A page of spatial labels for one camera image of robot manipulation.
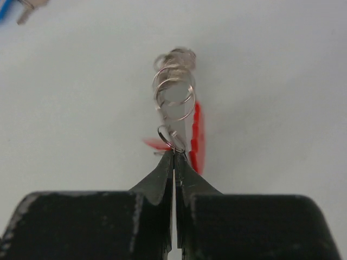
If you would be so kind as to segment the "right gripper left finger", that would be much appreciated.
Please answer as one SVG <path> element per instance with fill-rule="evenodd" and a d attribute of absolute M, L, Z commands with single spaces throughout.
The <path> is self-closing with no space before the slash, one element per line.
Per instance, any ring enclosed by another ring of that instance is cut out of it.
<path fill-rule="evenodd" d="M 167 259 L 172 249 L 174 153 L 166 151 L 155 169 L 129 191 L 135 195 L 130 241 L 132 259 Z"/>

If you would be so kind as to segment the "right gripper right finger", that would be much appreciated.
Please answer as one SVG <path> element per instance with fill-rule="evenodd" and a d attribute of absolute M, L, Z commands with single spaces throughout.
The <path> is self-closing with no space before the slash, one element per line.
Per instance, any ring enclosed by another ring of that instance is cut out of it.
<path fill-rule="evenodd" d="M 177 246 L 182 251 L 182 259 L 206 259 L 205 245 L 210 242 L 209 223 L 202 203 L 211 205 L 211 198 L 222 193 L 190 166 L 184 153 L 174 155 L 174 167 Z"/>

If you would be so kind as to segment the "red tag key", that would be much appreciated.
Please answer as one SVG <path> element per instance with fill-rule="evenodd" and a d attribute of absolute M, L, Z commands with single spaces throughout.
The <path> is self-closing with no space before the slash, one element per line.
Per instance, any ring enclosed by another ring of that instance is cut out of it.
<path fill-rule="evenodd" d="M 186 143 L 183 138 L 170 126 L 160 125 L 157 128 L 159 138 L 143 138 L 142 141 L 149 147 L 155 149 L 154 154 L 163 154 L 166 151 L 173 150 L 184 153 Z"/>

